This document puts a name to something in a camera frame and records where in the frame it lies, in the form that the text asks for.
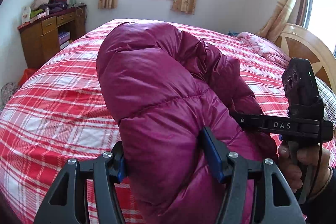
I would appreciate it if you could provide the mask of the person's right hand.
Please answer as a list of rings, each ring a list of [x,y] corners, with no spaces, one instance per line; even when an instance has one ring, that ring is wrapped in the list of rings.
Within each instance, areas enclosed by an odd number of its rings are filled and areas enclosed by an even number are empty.
[[[279,169],[286,178],[291,190],[295,193],[303,186],[302,170],[304,165],[313,167],[313,176],[319,171],[314,188],[311,190],[311,198],[320,194],[331,180],[332,170],[329,167],[330,151],[322,145],[299,149],[296,153],[297,164],[290,156],[288,143],[283,141],[278,148]]]

